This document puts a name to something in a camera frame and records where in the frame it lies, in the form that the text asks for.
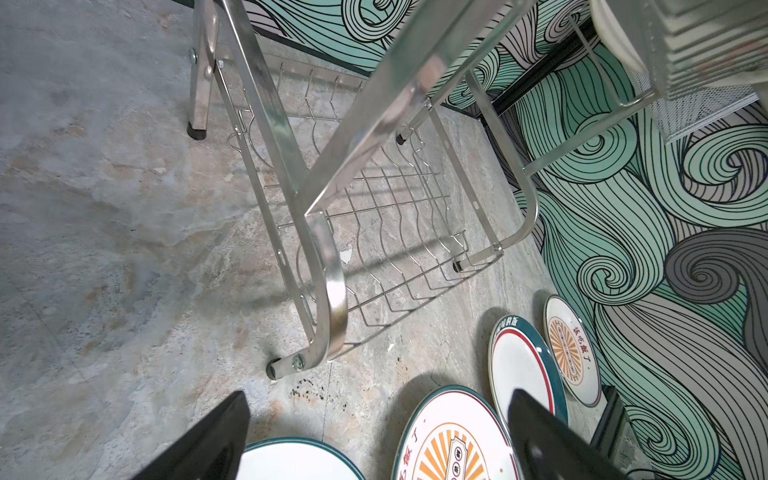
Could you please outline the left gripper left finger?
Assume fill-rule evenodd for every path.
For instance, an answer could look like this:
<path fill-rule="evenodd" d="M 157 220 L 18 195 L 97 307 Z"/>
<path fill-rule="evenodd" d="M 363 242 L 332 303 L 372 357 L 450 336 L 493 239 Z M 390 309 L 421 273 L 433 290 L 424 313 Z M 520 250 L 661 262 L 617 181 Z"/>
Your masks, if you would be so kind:
<path fill-rule="evenodd" d="M 134 479 L 235 479 L 249 420 L 245 393 L 232 392 Z"/>

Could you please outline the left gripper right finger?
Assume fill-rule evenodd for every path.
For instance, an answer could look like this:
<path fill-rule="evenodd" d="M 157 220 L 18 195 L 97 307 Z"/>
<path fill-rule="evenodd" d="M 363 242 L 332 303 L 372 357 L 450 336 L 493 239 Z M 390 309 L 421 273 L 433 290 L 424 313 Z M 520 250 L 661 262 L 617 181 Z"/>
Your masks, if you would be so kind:
<path fill-rule="evenodd" d="M 507 423 L 517 463 L 525 479 L 626 477 L 522 389 L 513 392 Z"/>

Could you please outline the blue striped plate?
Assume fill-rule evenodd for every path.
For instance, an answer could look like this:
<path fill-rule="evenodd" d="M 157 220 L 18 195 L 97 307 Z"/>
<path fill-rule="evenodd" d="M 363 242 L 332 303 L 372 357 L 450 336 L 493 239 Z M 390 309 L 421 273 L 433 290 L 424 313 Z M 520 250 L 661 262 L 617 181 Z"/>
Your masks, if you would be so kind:
<path fill-rule="evenodd" d="M 650 1 L 648 69 L 669 99 L 767 76 L 765 1 Z"/>

